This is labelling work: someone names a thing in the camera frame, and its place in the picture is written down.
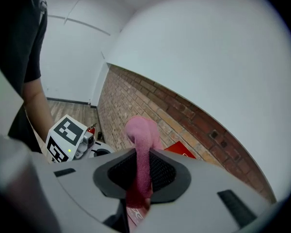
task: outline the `pink cloth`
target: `pink cloth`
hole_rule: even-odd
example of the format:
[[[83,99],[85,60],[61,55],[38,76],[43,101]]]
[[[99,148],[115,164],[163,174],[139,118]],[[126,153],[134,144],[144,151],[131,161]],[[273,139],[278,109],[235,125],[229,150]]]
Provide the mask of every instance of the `pink cloth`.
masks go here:
[[[128,207],[140,208],[152,195],[149,150],[161,150],[162,143],[156,122],[142,116],[132,117],[125,125],[125,132],[137,151],[136,178],[127,190],[126,203]]]

